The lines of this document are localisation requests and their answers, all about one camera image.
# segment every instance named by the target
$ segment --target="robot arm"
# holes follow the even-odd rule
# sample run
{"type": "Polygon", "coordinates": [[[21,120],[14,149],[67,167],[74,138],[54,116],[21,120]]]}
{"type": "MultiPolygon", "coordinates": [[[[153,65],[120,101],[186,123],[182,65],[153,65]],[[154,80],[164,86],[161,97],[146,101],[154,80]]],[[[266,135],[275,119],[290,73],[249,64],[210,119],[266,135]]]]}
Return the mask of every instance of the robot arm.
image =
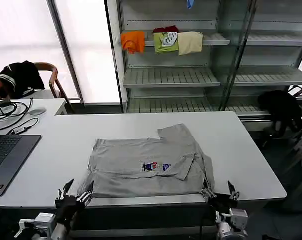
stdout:
{"type": "Polygon", "coordinates": [[[67,182],[62,190],[58,190],[55,200],[56,214],[40,213],[35,219],[21,219],[19,231],[14,236],[19,239],[64,240],[70,231],[70,223],[76,213],[83,210],[92,199],[92,182],[80,196],[68,195],[74,179],[67,182]]]}
{"type": "MultiPolygon", "coordinates": [[[[73,179],[65,184],[62,190],[58,190],[58,197],[55,200],[56,214],[40,213],[35,219],[21,219],[20,230],[15,235],[19,239],[32,240],[65,240],[70,231],[70,223],[77,212],[83,210],[92,199],[93,183],[87,191],[80,196],[68,195],[68,190],[73,179]]],[[[203,197],[211,207],[211,214],[218,227],[217,239],[239,239],[247,240],[245,227],[248,215],[245,210],[237,209],[239,192],[228,182],[230,194],[215,194],[207,183],[201,191],[203,197]]]]}

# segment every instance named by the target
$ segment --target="gray t-shirt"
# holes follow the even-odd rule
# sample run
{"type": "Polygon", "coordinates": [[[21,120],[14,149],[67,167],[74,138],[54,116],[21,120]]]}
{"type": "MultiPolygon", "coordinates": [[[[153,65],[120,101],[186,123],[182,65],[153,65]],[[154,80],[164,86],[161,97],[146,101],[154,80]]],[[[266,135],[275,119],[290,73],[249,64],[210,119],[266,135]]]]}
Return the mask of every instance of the gray t-shirt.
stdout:
{"type": "Polygon", "coordinates": [[[204,179],[214,190],[211,159],[185,125],[158,134],[160,139],[97,139],[79,193],[93,180],[96,198],[194,194],[204,179]]]}

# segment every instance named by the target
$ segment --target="computer mouse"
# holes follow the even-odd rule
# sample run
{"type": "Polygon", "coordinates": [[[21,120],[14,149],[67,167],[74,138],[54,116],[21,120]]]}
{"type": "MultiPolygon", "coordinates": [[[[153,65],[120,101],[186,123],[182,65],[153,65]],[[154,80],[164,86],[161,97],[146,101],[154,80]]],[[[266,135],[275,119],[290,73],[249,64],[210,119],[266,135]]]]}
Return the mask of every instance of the computer mouse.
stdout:
{"type": "Polygon", "coordinates": [[[33,110],[31,110],[31,111],[29,111],[28,113],[30,114],[30,115],[33,115],[33,116],[37,116],[37,115],[40,115],[40,114],[43,114],[43,113],[45,113],[46,112],[46,109],[45,108],[37,108],[37,109],[33,109],[33,110]]]}

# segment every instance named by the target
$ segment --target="laptop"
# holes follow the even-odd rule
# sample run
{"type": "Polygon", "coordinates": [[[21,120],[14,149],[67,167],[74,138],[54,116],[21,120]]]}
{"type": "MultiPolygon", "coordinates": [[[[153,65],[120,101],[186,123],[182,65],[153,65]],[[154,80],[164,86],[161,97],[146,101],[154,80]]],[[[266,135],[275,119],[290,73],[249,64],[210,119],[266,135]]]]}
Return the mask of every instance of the laptop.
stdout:
{"type": "Polygon", "coordinates": [[[40,135],[0,135],[0,196],[40,138],[40,135]]]}

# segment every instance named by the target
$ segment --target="black cloth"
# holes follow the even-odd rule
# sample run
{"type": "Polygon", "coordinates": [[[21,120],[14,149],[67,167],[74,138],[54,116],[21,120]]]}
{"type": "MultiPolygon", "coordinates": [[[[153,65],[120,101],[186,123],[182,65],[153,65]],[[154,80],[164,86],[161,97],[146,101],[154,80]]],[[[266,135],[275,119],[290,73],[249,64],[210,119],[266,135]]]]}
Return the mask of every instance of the black cloth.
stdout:
{"type": "Polygon", "coordinates": [[[9,88],[13,99],[23,97],[24,91],[29,89],[44,89],[36,66],[29,61],[15,62],[4,67],[0,72],[0,81],[9,88]]]}
{"type": "Polygon", "coordinates": [[[286,91],[275,90],[263,93],[258,97],[262,110],[267,110],[272,117],[273,126],[281,122],[278,137],[282,137],[289,127],[297,133],[302,129],[302,109],[296,98],[286,91]]]}

